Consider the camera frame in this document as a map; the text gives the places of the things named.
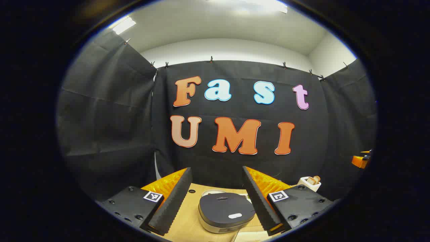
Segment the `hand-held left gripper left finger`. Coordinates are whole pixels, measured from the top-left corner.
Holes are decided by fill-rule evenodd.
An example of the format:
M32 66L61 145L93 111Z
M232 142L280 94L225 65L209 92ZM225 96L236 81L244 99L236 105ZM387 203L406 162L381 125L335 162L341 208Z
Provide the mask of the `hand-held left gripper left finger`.
M130 226L164 236L176 218L191 183L192 171L186 167L141 188L127 186L97 203Z

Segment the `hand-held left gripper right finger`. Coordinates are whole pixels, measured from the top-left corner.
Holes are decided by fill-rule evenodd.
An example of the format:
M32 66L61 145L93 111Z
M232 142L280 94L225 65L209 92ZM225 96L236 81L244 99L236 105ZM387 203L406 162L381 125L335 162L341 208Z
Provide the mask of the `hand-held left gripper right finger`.
M308 224L336 205L304 184L291 186L247 166L242 181L269 236Z

